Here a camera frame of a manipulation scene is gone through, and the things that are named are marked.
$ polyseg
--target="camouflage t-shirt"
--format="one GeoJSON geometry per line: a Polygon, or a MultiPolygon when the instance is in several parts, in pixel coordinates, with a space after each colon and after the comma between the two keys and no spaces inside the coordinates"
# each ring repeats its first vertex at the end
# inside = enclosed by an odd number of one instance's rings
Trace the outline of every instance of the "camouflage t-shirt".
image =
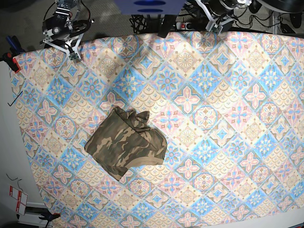
{"type": "Polygon", "coordinates": [[[130,167],[161,165],[167,150],[162,133],[147,125],[149,112],[136,114],[115,107],[85,145],[92,157],[116,180],[130,167]]]}

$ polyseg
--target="patterned tablecloth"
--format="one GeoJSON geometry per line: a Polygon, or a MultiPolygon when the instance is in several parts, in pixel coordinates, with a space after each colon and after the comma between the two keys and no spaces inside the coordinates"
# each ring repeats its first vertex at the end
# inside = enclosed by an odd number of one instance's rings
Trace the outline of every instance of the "patterned tablecloth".
{"type": "Polygon", "coordinates": [[[304,39],[170,33],[22,54],[25,150],[58,227],[191,227],[304,206],[304,39]],[[83,149],[114,105],[151,112],[164,165],[117,182],[83,149]]]}

